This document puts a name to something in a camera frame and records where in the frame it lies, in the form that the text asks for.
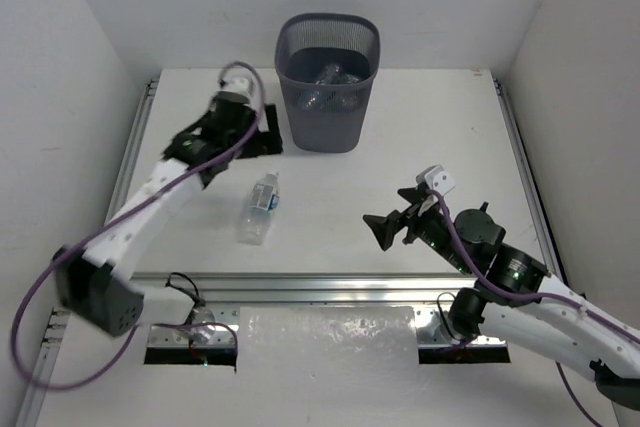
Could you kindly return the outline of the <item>clear crinkled water bottle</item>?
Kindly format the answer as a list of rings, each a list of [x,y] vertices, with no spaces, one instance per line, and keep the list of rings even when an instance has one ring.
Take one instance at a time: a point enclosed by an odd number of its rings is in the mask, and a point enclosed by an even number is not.
[[[326,64],[316,76],[316,85],[341,85],[344,83],[344,69],[335,62]]]

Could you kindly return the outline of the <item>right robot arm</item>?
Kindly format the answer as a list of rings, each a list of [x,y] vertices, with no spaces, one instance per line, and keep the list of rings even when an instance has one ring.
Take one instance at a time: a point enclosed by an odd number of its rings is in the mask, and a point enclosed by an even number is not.
[[[574,292],[534,257],[505,243],[506,231],[487,208],[451,216],[443,194],[423,185],[399,190],[404,211],[366,215],[382,250],[404,231],[461,273],[472,274],[449,310],[464,339],[499,337],[572,368],[600,394],[639,408],[639,332]]]

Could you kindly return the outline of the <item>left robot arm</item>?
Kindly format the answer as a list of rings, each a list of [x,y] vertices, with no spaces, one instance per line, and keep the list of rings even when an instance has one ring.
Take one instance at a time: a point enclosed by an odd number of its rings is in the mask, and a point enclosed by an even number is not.
[[[131,278],[165,225],[231,161],[282,152],[275,105],[266,105],[264,113],[267,128],[259,131],[246,95],[218,92],[205,114],[172,139],[105,232],[83,247],[54,254],[61,305],[111,337],[143,323],[186,323],[204,304],[199,295],[169,285],[144,287]]]

